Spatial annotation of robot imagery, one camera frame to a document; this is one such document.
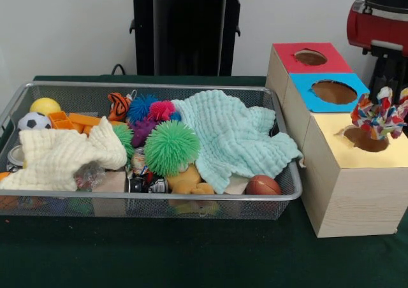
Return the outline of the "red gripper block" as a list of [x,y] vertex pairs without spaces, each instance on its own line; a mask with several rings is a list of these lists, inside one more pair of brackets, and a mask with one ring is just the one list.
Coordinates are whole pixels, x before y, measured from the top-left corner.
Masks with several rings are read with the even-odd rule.
[[[356,0],[347,18],[347,38],[350,45],[371,51],[374,47],[407,53],[407,13],[371,8],[365,1]],[[386,86],[386,57],[379,57],[372,78],[372,93]],[[407,58],[397,66],[395,97],[407,88]]]

